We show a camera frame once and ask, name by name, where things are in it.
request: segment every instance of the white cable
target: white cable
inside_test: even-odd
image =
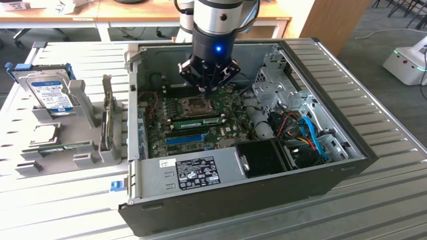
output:
[[[418,33],[424,33],[424,34],[427,34],[427,31],[419,31],[419,30],[410,29],[410,28],[392,28],[392,29],[386,29],[386,30],[375,31],[375,32],[372,32],[370,35],[367,35],[367,36],[364,36],[364,37],[355,37],[354,39],[367,39],[368,37],[371,37],[371,36],[372,36],[374,34],[376,34],[376,33],[386,32],[386,31],[395,31],[395,30],[410,30],[410,31],[414,31],[414,32],[418,32]]]

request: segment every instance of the gray metal table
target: gray metal table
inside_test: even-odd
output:
[[[426,148],[323,45],[311,39],[286,41],[380,159],[323,196],[159,233],[146,239],[427,238]],[[102,78],[96,76],[112,74],[116,76],[115,96],[126,101],[126,49],[123,42],[50,43],[35,57],[39,64],[59,60],[72,63],[78,78],[91,86],[88,96],[92,101],[102,96]],[[12,121],[16,116],[23,116],[24,120],[30,118],[27,114],[19,115],[20,111],[26,112],[23,98],[23,91],[15,85],[0,112],[3,132],[16,130],[11,127],[22,122]],[[5,152],[3,148],[9,146],[0,147],[0,156]],[[0,161],[0,175],[4,175],[0,177],[0,239],[138,239],[118,211],[111,209],[123,202],[123,192],[108,193],[111,181],[126,176],[126,163],[23,179],[11,174],[12,165],[13,159]]]

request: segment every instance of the motherboard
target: motherboard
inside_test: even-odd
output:
[[[140,92],[148,157],[222,149],[256,138],[240,93],[232,84],[208,97],[188,87]]]

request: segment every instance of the robotic arm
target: robotic arm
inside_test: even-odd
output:
[[[232,59],[234,43],[238,33],[254,24],[259,15],[260,0],[255,1],[254,18],[239,26],[244,0],[195,0],[194,8],[186,9],[180,9],[178,0],[174,0],[182,13],[182,29],[192,33],[192,55],[178,65],[179,74],[206,95],[240,71]]]

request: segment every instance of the power supply label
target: power supply label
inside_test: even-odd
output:
[[[212,156],[176,162],[178,185],[182,190],[222,183]]]
[[[60,81],[38,81],[32,82],[31,85],[35,95],[47,109],[58,113],[74,109],[70,97],[63,92],[64,87]]]

